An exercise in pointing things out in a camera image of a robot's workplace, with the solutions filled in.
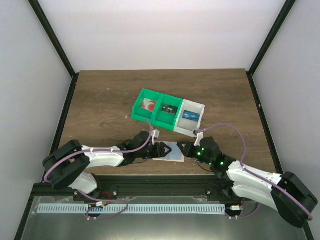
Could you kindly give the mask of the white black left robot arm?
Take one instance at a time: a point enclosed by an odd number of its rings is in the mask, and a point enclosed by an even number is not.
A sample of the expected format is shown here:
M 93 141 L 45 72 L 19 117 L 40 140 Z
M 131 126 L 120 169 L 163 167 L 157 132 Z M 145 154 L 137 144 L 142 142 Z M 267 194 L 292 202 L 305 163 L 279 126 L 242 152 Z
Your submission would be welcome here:
M 97 202 L 102 189 L 93 174 L 85 170 L 96 167 L 124 167 L 136 159 L 164 158 L 172 148 L 164 142 L 154 142 L 158 131 L 141 131 L 133 139 L 112 147 L 89 147 L 71 140 L 46 157 L 42 164 L 45 169 L 44 181 L 54 190 L 72 188 L 84 192 L 89 201 Z

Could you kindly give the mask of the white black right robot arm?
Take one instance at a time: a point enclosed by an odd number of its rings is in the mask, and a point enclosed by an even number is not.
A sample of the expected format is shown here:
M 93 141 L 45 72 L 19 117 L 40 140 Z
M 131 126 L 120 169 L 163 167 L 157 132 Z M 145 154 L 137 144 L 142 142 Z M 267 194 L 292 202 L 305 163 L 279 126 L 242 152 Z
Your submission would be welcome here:
M 232 202 L 238 197 L 253 200 L 277 211 L 296 228 L 313 219 L 318 200 L 294 173 L 272 173 L 245 165 L 222 153 L 211 136 L 196 142 L 178 142 L 177 146 L 185 157 L 209 165 L 217 178 L 233 182 L 222 188 L 225 200 Z

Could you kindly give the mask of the beige leather card holder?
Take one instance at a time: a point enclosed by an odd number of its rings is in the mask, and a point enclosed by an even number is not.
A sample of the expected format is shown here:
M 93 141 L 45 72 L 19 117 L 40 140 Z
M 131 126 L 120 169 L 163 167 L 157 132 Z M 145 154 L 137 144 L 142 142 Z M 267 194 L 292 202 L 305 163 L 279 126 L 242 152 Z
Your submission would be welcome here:
M 177 146 L 177 142 L 164 141 L 164 143 L 171 148 L 171 152 L 165 157 L 153 158 L 155 161 L 165 161 L 165 162 L 175 162 L 184 163 L 185 156 L 182 154 L 181 150 Z

